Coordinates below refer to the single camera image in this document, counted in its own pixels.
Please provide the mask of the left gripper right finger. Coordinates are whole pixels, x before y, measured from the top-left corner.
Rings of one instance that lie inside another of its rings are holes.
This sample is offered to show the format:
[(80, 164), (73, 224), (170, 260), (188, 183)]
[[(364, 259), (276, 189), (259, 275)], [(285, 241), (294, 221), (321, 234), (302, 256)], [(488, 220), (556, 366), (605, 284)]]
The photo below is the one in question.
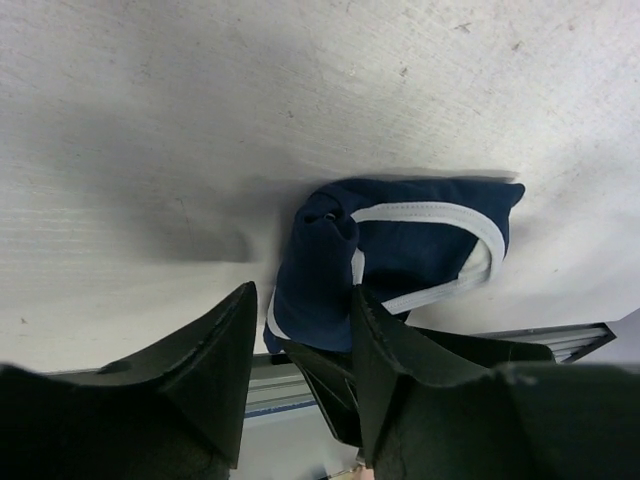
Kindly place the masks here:
[(410, 327), (352, 296), (366, 465), (379, 479), (635, 479), (639, 368)]

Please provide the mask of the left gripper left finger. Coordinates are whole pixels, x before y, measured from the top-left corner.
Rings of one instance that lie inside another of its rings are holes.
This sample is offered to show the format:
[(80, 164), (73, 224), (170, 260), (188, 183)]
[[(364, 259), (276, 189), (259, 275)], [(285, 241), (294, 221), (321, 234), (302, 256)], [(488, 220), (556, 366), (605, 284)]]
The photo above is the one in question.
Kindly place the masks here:
[(95, 371), (1, 367), (5, 479), (226, 479), (237, 467), (257, 323), (240, 285)]

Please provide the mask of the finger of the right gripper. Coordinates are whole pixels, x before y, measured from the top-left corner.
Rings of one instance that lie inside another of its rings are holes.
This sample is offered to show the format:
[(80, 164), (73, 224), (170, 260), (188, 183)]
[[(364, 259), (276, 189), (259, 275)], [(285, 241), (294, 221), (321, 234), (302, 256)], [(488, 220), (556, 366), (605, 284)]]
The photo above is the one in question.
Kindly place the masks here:
[[(466, 336), (420, 328), (418, 332), (441, 347), (477, 365), (549, 361), (555, 357), (544, 344), (503, 338)], [(363, 446), (359, 408), (349, 353), (335, 353), (285, 340), (283, 348), (299, 368), (334, 438), (352, 447)]]

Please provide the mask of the navy blue underwear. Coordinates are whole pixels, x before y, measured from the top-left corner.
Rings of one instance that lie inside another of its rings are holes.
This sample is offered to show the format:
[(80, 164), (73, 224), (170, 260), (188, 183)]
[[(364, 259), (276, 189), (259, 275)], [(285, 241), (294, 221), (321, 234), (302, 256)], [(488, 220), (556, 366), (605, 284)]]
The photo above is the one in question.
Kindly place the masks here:
[(329, 352), (352, 348), (351, 294), (361, 285), (394, 316), (493, 279), (524, 185), (496, 180), (354, 178), (324, 185), (295, 214), (263, 339)]

